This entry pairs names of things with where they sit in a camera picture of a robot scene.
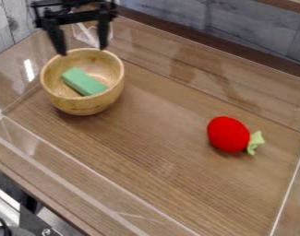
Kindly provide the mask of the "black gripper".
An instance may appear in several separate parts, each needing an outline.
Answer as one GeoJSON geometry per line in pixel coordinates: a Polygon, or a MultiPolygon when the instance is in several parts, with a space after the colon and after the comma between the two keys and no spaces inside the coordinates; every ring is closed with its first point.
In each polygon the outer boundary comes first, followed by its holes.
{"type": "Polygon", "coordinates": [[[29,4],[37,28],[47,31],[55,51],[67,55],[60,25],[98,21],[99,48],[107,47],[108,23],[116,16],[115,0],[39,0],[29,4]]]}

